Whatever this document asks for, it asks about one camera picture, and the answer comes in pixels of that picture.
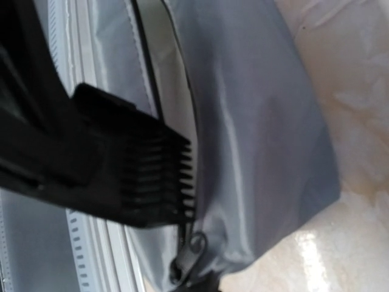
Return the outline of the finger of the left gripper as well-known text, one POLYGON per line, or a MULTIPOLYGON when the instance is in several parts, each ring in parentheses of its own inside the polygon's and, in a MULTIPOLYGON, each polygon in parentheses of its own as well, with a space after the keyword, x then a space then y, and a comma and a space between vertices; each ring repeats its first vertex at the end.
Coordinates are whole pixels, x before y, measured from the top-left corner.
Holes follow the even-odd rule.
POLYGON ((1 187, 66 207, 102 207, 98 148, 58 73, 33 1, 1 2, 1 187))

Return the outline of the black clipper guard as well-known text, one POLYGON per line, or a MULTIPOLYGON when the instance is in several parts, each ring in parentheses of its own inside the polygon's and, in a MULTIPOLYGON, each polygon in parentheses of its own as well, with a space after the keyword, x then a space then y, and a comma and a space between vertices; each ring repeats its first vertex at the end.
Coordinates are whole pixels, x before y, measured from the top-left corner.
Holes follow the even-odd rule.
POLYGON ((195 217, 190 141, 112 94, 81 83, 72 101, 100 155, 79 210, 135 228, 195 217))

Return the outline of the grey zip pouch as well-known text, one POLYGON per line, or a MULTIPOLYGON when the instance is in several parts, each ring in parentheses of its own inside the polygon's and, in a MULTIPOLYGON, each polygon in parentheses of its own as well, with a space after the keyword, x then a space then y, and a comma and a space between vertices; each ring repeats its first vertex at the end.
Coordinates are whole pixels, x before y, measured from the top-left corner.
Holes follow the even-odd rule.
POLYGON ((89 1, 99 87, 193 141, 207 247, 191 290, 215 291, 337 201, 334 150, 273 1, 89 1), (151 93, 140 9, 160 95, 151 93))

